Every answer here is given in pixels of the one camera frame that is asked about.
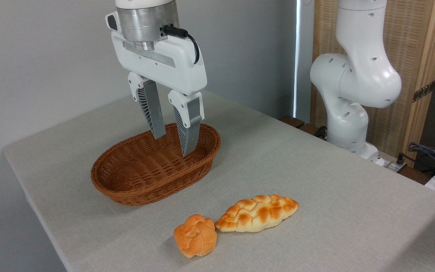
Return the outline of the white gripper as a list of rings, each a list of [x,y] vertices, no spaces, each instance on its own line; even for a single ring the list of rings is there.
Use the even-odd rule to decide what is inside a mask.
[[[131,93],[139,103],[155,139],[166,134],[156,82],[173,90],[168,94],[174,107],[182,154],[186,157],[197,145],[204,108],[200,90],[207,86],[201,51],[184,29],[169,24],[157,26],[152,50],[143,43],[124,38],[117,12],[106,16],[107,27],[120,64],[128,69]]]

